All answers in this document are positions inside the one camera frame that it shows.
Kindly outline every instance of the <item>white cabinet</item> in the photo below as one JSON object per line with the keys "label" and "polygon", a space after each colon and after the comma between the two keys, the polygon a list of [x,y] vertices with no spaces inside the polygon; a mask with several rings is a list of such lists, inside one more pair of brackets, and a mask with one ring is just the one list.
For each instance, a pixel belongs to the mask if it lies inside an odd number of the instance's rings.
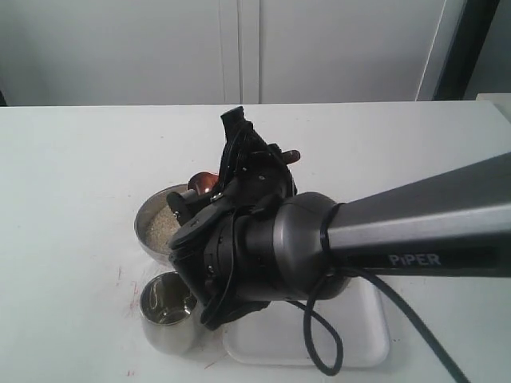
{"label": "white cabinet", "polygon": [[464,0],[9,0],[10,105],[428,100]]}

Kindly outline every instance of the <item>stainless steel bowl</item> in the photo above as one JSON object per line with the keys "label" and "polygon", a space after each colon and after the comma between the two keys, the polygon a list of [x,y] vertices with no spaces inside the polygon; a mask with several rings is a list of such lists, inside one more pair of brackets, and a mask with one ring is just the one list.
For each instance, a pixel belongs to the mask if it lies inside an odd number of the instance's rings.
{"label": "stainless steel bowl", "polygon": [[200,305],[176,272],[158,275],[141,294],[145,337],[162,353],[183,354],[200,339]]}
{"label": "stainless steel bowl", "polygon": [[186,192],[187,189],[187,185],[181,184],[159,191],[144,202],[140,210],[137,212],[137,217],[135,217],[135,234],[137,235],[138,242],[144,251],[151,256],[151,258],[165,266],[171,266],[171,263],[168,260],[168,255],[161,254],[151,249],[147,244],[145,235],[151,220],[161,211],[161,209],[167,206],[167,194],[169,192],[183,193]]}

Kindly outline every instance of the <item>grain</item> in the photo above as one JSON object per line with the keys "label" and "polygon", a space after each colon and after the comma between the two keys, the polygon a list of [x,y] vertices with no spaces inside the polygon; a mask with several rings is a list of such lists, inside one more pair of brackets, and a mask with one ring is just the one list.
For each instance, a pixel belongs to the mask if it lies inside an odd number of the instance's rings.
{"label": "grain", "polygon": [[165,206],[154,216],[145,232],[145,241],[149,249],[165,255],[170,255],[168,241],[180,228],[170,207]]}

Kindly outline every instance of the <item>white table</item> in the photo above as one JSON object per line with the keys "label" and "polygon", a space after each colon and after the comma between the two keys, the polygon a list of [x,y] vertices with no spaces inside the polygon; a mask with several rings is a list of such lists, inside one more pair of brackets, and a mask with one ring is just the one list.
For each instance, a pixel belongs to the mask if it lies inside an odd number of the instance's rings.
{"label": "white table", "polygon": [[[168,357],[142,334],[137,297],[162,268],[139,248],[134,216],[152,193],[218,168],[227,109],[0,109],[0,381],[325,379],[312,367],[241,365],[218,338],[189,358]],[[246,116],[267,142],[301,151],[292,166],[300,191],[339,201],[511,150],[511,125],[487,101],[250,105]],[[474,382],[508,381],[511,279],[385,280]],[[383,301],[389,357],[335,379],[451,381]]]}

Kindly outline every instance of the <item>white wall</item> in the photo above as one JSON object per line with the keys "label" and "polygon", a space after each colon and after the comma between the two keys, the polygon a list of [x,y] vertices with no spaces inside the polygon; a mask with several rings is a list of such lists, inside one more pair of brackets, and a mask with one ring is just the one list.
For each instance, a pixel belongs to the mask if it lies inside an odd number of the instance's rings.
{"label": "white wall", "polygon": [[0,89],[10,105],[224,103],[219,2],[0,0]]}
{"label": "white wall", "polygon": [[511,93],[511,0],[501,0],[465,92]]}
{"label": "white wall", "polygon": [[[463,0],[261,0],[260,100],[430,99],[463,5]],[[426,72],[428,63],[434,68]],[[428,89],[420,97],[421,86]]]}

